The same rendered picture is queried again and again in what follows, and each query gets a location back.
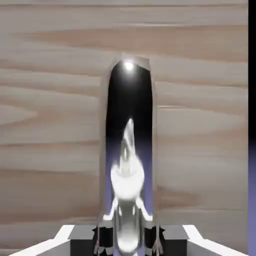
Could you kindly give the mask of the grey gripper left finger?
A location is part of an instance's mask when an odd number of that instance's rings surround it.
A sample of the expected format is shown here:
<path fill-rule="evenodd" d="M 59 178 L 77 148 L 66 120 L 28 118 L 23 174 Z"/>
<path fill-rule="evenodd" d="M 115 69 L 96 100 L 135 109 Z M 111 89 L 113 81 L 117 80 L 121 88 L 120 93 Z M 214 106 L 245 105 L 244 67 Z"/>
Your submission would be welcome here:
<path fill-rule="evenodd" d="M 63 225 L 54 238 L 8 256 L 94 256 L 95 225 Z"/>

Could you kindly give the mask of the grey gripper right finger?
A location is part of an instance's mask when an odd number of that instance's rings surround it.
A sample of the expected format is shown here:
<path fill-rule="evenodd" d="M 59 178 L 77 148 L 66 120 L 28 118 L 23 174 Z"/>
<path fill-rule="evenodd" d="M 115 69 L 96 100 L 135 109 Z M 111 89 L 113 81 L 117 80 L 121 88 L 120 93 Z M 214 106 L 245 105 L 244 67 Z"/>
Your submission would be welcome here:
<path fill-rule="evenodd" d="M 160 226 L 159 243 L 158 256 L 247 256 L 203 238 L 194 225 Z"/>

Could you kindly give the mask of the light wood cabinet door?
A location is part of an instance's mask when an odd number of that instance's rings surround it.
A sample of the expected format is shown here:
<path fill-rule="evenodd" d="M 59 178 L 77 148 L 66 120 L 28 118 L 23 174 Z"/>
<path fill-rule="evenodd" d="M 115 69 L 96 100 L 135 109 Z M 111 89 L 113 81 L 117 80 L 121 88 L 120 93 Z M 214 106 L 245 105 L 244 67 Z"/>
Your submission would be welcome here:
<path fill-rule="evenodd" d="M 248 250 L 248 0 L 0 0 L 0 256 L 93 222 L 102 78 L 149 60 L 157 216 Z"/>

